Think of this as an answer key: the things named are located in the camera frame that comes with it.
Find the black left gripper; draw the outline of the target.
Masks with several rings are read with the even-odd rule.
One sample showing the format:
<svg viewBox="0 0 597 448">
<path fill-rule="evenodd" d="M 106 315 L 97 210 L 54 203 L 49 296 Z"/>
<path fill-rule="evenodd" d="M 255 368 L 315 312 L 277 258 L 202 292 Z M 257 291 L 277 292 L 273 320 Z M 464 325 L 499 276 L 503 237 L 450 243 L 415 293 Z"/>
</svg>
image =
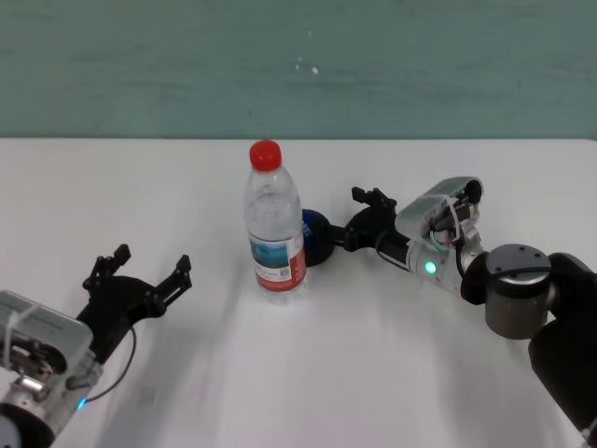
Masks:
<svg viewBox="0 0 597 448">
<path fill-rule="evenodd" d="M 137 322 L 163 316 L 163 303 L 174 303 L 192 287 L 188 255 L 156 287 L 136 278 L 113 276 L 131 256 L 126 244 L 111 256 L 99 256 L 82 284 L 90 298 L 76 319 L 91 330 L 90 350 L 96 359 L 109 359 Z"/>
</svg>

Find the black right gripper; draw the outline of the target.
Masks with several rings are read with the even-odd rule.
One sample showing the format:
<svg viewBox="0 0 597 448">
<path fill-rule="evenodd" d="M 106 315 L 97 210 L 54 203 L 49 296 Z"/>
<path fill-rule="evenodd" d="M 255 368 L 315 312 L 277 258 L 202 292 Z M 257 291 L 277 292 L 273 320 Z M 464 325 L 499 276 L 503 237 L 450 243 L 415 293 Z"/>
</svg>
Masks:
<svg viewBox="0 0 597 448">
<path fill-rule="evenodd" d="M 396 200 L 380 189 L 352 187 L 352 198 L 365 209 L 347 224 L 347 251 L 373 248 L 395 266 L 406 266 L 410 239 L 396 230 Z M 320 245 L 345 247 L 346 231 L 327 222 L 316 223 L 313 230 Z"/>
</svg>

